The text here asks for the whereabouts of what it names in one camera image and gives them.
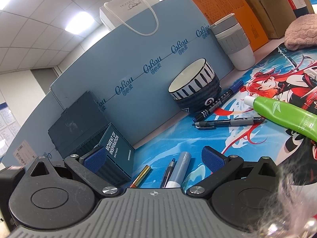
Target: orange box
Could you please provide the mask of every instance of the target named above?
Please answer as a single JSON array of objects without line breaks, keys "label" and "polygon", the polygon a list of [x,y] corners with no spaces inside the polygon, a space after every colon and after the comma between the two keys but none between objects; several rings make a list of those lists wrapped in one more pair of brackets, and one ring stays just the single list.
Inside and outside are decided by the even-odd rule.
[{"label": "orange box", "polygon": [[264,29],[245,0],[193,0],[193,2],[210,24],[234,13],[247,35],[253,51],[268,42]]}]

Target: green tube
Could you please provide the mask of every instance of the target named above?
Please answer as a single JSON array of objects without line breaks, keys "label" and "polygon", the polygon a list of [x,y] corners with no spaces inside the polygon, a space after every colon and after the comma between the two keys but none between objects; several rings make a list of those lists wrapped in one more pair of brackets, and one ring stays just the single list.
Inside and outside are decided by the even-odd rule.
[{"label": "green tube", "polygon": [[317,115],[272,98],[246,96],[244,103],[265,118],[317,142]]}]

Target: anime girl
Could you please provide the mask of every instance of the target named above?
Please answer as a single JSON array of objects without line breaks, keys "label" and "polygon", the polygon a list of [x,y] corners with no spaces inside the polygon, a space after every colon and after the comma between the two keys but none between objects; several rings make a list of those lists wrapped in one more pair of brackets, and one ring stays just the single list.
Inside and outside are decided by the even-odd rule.
[{"label": "anime girl", "polygon": [[[309,66],[298,70],[304,60],[311,60]],[[316,70],[317,61],[313,62],[310,57],[303,56],[302,62],[287,73],[280,74],[280,71],[276,72],[274,68],[268,72],[255,73],[240,91],[285,101],[317,114],[317,81],[306,73],[307,69]],[[290,135],[290,138],[279,153],[286,156],[283,160],[277,159],[276,163],[298,166],[299,171],[294,176],[296,184],[317,182],[317,146],[315,142],[290,129],[286,130],[286,133]]]}]

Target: metal screw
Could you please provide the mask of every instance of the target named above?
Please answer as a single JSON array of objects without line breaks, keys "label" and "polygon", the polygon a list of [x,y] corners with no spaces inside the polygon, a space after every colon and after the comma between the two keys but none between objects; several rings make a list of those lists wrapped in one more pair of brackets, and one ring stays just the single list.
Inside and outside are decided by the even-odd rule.
[{"label": "metal screw", "polygon": [[115,194],[118,192],[118,188],[114,187],[114,186],[107,186],[107,187],[104,187],[102,189],[102,192],[104,194]]},{"label": "metal screw", "polygon": [[192,186],[189,188],[189,192],[193,194],[202,194],[205,192],[205,189],[201,186]]}]

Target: gold pen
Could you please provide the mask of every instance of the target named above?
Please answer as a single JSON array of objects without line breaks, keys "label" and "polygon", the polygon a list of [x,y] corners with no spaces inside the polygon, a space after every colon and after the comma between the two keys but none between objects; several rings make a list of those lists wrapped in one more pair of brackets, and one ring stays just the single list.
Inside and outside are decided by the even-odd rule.
[{"label": "gold pen", "polygon": [[144,180],[144,178],[149,174],[150,170],[152,168],[148,165],[146,165],[143,170],[139,173],[137,178],[133,181],[133,183],[130,185],[130,188],[137,188],[141,185],[141,182]]}]

